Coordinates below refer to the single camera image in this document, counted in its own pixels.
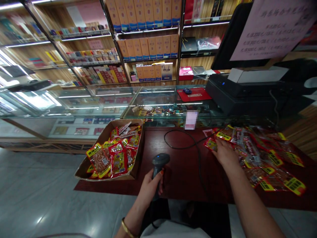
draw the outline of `product box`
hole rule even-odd
[[[177,57],[178,54],[178,35],[171,35],[171,57]]]
[[[147,29],[154,28],[153,2],[152,0],[143,0],[145,23]]]
[[[150,81],[155,81],[156,80],[155,66],[151,65],[151,66],[149,66],[149,69],[150,69]]]
[[[115,129],[116,127],[119,128],[119,127],[121,127],[129,122],[139,123],[139,124],[143,125],[143,122],[141,119],[121,119],[121,120],[111,121],[108,123],[108,125],[105,127],[105,129],[101,132],[101,134],[98,137],[98,139],[96,140],[96,142],[93,143],[91,146],[93,146],[96,143],[104,144],[104,142],[106,142],[109,139],[110,134],[111,134],[113,129]],[[108,179],[91,179],[92,173],[87,172],[91,166],[91,162],[88,159],[88,157],[85,157],[85,159],[82,161],[79,168],[77,169],[77,171],[75,173],[75,177],[78,179],[91,181],[91,182],[136,179],[137,172],[138,172],[138,169],[139,169],[139,166],[141,163],[141,159],[142,159],[141,154],[142,154],[143,146],[144,146],[144,129],[142,128],[142,131],[140,134],[139,146],[137,149],[133,168],[124,175],[121,175],[121,176],[118,176],[115,178],[111,178],[111,179],[110,178],[108,178]]]
[[[148,45],[149,45],[150,59],[154,60],[157,58],[155,37],[148,37]]]
[[[187,67],[180,67],[179,68],[179,77],[178,80],[193,80],[194,74],[192,68],[190,66]]]
[[[179,24],[181,20],[182,1],[172,0],[172,25]]]
[[[128,15],[128,20],[129,20],[129,26],[130,26],[129,30],[138,29],[133,0],[124,0],[124,5]]]
[[[155,65],[155,77],[156,81],[162,80],[162,66],[160,64]]]
[[[125,40],[118,40],[118,45],[124,61],[130,61],[129,53],[125,45]]]
[[[163,27],[162,0],[153,0],[154,28]]]
[[[148,39],[147,38],[140,38],[140,45],[141,45],[141,51],[142,51],[142,56],[144,60],[149,60],[150,59],[150,54],[149,54],[149,45],[148,45]]]
[[[163,26],[172,25],[172,0],[163,1]]]
[[[145,29],[145,14],[143,0],[134,0],[134,9],[136,13],[136,20],[138,28]]]
[[[163,53],[164,58],[171,57],[171,36],[163,36]]]
[[[156,45],[156,56],[158,59],[162,59],[164,55],[163,51],[163,36],[155,37],[155,45]]]
[[[134,52],[134,45],[132,39],[126,39],[125,40],[126,49],[128,50],[130,61],[135,61],[135,52]]]
[[[136,68],[136,73],[138,75],[139,78],[139,82],[144,82],[144,74],[143,74],[143,67],[139,66],[139,67],[135,67]]]
[[[142,66],[143,75],[144,75],[144,81],[150,81],[151,80],[150,79],[151,78],[150,66],[151,65]]]
[[[119,19],[121,23],[121,29],[128,30],[130,28],[130,25],[129,25],[128,15],[124,5],[124,0],[116,0],[116,6],[117,6]]]
[[[133,46],[134,46],[134,53],[136,60],[142,60],[142,51],[141,51],[141,44],[140,44],[140,39],[132,39]]]
[[[161,65],[162,80],[172,80],[173,63],[165,63]]]

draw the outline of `paper sign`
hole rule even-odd
[[[88,44],[92,50],[100,50],[104,48],[101,40],[89,40]]]
[[[317,19],[314,0],[256,0],[230,61],[284,57]]]

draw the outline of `shelf light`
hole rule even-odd
[[[10,4],[10,5],[4,5],[4,6],[0,7],[0,10],[17,8],[17,7],[23,7],[23,4],[22,3],[14,3],[14,4]]]
[[[91,97],[90,95],[82,95],[82,96],[65,96],[65,97],[58,97],[58,98],[86,98]]]
[[[51,42],[50,41],[43,41],[43,42],[36,42],[36,43],[27,43],[27,44],[22,44],[22,45],[11,45],[11,46],[6,46],[6,48],[30,46],[30,45],[41,45],[41,44],[49,44],[49,43],[51,43]]]

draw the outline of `yellow label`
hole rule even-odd
[[[271,161],[272,161],[277,167],[279,167],[279,166],[281,166],[282,164],[284,164],[283,161],[280,160],[280,159],[277,157],[276,152],[275,152],[274,150],[270,150],[270,151],[268,152],[268,155],[269,155]]]
[[[277,134],[279,135],[279,137],[281,138],[281,140],[286,140],[286,137],[283,135],[283,133],[278,132]]]
[[[87,173],[92,173],[95,169],[93,168],[92,165],[89,166],[89,168],[87,169]]]
[[[272,167],[266,167],[266,168],[262,168],[265,172],[267,172],[269,175],[273,174],[275,172],[275,169],[273,169]]]
[[[264,191],[274,191],[275,190],[274,187],[271,184],[267,183],[265,180],[262,180],[260,182],[260,185]]]
[[[295,154],[293,154],[291,152],[286,152],[286,154],[291,159],[293,164],[296,164],[296,165],[299,165],[301,167],[304,167],[304,165],[301,163],[300,158],[297,155],[295,155]]]
[[[284,185],[298,196],[302,195],[306,189],[306,186],[295,177],[285,182]]]

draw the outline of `cigarette pack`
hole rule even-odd
[[[136,13],[136,20],[138,22],[138,28],[145,29],[145,14],[143,0],[134,0],[134,8]]]
[[[136,30],[138,28],[138,23],[136,20],[134,2],[133,0],[124,0],[124,4],[125,4],[128,20],[129,20],[130,30]]]
[[[149,60],[150,54],[149,54],[148,39],[147,38],[140,38],[140,44],[141,44],[141,51],[142,51],[143,59]]]
[[[149,45],[150,59],[155,60],[157,58],[155,37],[148,37],[148,45]]]
[[[156,55],[158,59],[163,58],[163,36],[155,37],[155,44],[156,44]]]
[[[163,2],[163,25],[170,26],[172,24],[172,0],[164,0]]]
[[[152,0],[143,0],[146,28],[154,28],[153,2]]]

